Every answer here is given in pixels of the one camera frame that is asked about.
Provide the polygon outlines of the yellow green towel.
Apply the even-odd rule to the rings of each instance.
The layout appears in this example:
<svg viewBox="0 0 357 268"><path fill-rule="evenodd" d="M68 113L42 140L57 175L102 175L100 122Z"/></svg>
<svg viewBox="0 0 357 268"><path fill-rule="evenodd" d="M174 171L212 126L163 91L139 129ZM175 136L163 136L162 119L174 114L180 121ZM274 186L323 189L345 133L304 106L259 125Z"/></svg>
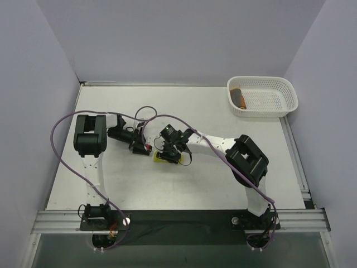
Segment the yellow green towel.
<svg viewBox="0 0 357 268"><path fill-rule="evenodd" d="M181 154L170 155L164 152L156 151L153 155L154 162L167 162L171 164L178 164L183 161L184 157Z"/></svg>

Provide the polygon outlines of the orange grey towel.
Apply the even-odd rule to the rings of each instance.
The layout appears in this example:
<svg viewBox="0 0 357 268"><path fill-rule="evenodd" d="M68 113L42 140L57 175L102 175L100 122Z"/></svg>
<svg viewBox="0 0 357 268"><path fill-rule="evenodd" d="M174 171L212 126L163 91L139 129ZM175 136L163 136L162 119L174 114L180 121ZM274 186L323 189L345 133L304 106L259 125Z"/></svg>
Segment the orange grey towel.
<svg viewBox="0 0 357 268"><path fill-rule="evenodd" d="M231 101L236 107L238 107L240 109L247 108L244 97L242 95L242 91L240 88L233 88L229 91L229 93L230 93Z"/></svg>

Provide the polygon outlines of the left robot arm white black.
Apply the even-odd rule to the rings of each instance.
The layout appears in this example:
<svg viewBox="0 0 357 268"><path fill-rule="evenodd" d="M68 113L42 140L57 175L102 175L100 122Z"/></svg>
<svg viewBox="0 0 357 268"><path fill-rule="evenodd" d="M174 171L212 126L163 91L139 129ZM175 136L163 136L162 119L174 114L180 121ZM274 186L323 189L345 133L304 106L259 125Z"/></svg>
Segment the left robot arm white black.
<svg viewBox="0 0 357 268"><path fill-rule="evenodd" d="M117 221L117 213L110 207L104 186L103 156L108 138L127 143L134 154L148 156L152 150L152 146L141 139L141 123L136 128L125 125L122 116L114 114L82 114L76 118L73 145L83 163L85 178L89 180L84 221L101 230L108 229Z"/></svg>

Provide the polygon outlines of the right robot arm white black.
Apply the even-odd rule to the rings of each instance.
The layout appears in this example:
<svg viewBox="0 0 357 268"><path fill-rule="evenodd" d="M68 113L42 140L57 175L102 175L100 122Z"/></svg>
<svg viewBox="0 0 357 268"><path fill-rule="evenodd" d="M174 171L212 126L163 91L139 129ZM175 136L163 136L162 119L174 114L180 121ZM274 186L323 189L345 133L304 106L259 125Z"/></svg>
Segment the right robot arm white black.
<svg viewBox="0 0 357 268"><path fill-rule="evenodd" d="M247 135L238 138L221 138L195 132L175 130L168 125L160 132L163 145L156 157L160 160L182 164L182 154L210 155L221 159L231 169L235 179L245 187L248 201L248 224L255 229L267 223L269 201L265 183L261 180L268 171L269 160Z"/></svg>

